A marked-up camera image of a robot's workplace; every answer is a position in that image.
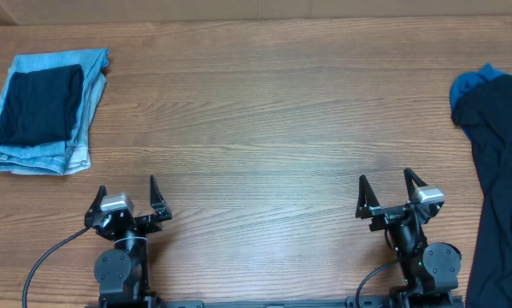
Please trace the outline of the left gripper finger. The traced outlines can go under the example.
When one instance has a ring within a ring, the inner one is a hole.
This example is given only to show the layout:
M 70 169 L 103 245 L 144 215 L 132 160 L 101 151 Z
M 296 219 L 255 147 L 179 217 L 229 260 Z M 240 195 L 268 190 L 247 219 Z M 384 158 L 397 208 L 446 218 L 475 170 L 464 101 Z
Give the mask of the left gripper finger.
M 168 221 L 173 218 L 172 211 L 160 193 L 154 175 L 150 177 L 150 206 L 154 210 L 155 215 L 160 222 Z
M 94 198 L 94 200 L 91 203 L 89 209 L 85 213 L 84 224 L 85 224 L 86 227 L 92 227 L 93 226 L 96 215 L 101 212 L 100 204 L 102 203 L 103 198 L 106 195 L 107 195 L 106 186 L 101 185 L 98 188 L 96 197 Z

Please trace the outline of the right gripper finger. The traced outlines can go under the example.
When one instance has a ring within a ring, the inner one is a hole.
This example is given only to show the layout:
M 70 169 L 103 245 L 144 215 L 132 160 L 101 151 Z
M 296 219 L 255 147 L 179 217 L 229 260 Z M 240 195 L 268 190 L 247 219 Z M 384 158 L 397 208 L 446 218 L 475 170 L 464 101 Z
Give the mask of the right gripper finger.
M 359 177 L 359 193 L 356 204 L 356 218 L 367 219 L 380 209 L 380 203 L 365 175 Z
M 423 181 L 411 168 L 405 168 L 403 170 L 406 188 L 408 192 L 409 200 L 412 199 L 412 195 L 417 187 L 425 187 L 427 184 Z

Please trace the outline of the black t-shirt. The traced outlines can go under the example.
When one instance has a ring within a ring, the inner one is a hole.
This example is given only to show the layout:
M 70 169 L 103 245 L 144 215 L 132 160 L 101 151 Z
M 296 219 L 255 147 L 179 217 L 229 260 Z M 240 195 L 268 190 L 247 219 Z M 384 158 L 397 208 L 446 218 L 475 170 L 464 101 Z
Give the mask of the black t-shirt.
M 512 75 L 463 95 L 451 113 L 472 144 L 484 196 L 468 307 L 512 307 Z

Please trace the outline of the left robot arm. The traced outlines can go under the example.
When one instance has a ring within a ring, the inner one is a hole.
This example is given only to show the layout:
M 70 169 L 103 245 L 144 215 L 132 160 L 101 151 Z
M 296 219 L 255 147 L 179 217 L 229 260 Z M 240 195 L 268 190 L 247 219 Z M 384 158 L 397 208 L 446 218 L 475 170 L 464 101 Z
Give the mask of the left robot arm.
M 113 243 L 94 264 L 100 307 L 164 306 L 160 294 L 150 286 L 147 235 L 161 232 L 162 223 L 173 215 L 153 176 L 150 207 L 151 214 L 135 216 L 133 202 L 126 193 L 109 195 L 106 187 L 101 186 L 85 213 L 85 226 Z

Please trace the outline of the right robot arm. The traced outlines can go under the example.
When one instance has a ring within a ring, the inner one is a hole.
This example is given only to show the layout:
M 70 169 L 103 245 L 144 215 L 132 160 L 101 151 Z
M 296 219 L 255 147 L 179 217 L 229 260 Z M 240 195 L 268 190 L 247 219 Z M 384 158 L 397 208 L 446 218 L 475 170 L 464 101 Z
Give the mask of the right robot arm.
M 452 295 L 458 288 L 462 254 L 448 243 L 428 243 L 423 231 L 423 226 L 443 207 L 444 193 L 410 168 L 403 174 L 408 200 L 386 208 L 380 205 L 367 177 L 359 177 L 356 217 L 369 219 L 372 232 L 384 233 L 396 258 L 370 272 L 349 303 L 355 307 L 463 307 L 462 298 Z M 368 281 L 396 265 L 403 274 L 402 286 L 391 287 L 386 296 L 362 297 Z

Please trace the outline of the folded light blue jeans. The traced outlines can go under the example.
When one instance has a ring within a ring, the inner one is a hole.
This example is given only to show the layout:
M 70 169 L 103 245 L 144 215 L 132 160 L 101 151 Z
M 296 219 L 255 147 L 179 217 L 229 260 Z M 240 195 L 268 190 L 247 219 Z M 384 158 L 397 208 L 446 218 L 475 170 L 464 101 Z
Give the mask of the folded light blue jeans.
M 107 49 L 86 49 L 15 56 L 6 81 L 10 81 L 14 73 L 79 64 L 84 82 L 72 138 L 27 147 L 1 145 L 0 172 L 17 175 L 71 175 L 91 167 L 89 129 L 106 86 L 103 69 L 109 65 L 108 53 Z M 9 85 L 5 84 L 0 96 L 0 115 L 8 89 Z

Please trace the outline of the blue t-shirt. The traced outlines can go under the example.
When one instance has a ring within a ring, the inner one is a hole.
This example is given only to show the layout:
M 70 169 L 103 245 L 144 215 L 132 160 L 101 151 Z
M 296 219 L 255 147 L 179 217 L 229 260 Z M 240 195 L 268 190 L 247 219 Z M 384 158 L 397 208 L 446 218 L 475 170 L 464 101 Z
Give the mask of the blue t-shirt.
M 490 63 L 477 71 L 469 71 L 458 75 L 450 87 L 450 109 L 454 110 L 460 98 L 474 90 L 478 85 L 488 83 L 505 73 L 494 68 Z

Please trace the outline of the folded dark navy shirt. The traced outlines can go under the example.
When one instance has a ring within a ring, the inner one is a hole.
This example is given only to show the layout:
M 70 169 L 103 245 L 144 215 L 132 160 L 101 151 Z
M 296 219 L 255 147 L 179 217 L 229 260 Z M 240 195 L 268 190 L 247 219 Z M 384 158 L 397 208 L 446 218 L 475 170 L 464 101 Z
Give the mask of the folded dark navy shirt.
M 0 145 L 35 146 L 70 139 L 83 82 L 79 64 L 13 73 L 0 114 Z

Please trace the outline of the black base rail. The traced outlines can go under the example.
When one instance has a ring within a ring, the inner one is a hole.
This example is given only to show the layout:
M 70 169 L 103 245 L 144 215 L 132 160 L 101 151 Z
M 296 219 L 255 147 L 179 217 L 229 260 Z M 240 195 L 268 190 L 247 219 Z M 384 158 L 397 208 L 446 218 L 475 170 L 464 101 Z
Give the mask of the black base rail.
M 423 304 L 422 301 L 416 300 L 409 307 L 465 307 L 462 297 L 456 296 L 452 298 L 451 305 L 446 303 L 447 299 L 434 300 L 429 304 Z M 287 300 L 287 301 L 238 301 L 238 302 L 216 302 L 204 303 L 201 300 L 188 301 L 162 301 L 158 304 L 137 303 L 137 304 L 93 304 L 87 305 L 86 308 L 97 307 L 164 307 L 164 308 L 356 308 L 355 296 L 349 296 L 346 299 L 312 299 L 312 300 Z M 363 308 L 386 308 L 386 307 L 402 307 L 400 304 L 393 303 L 387 296 L 361 296 L 360 307 Z

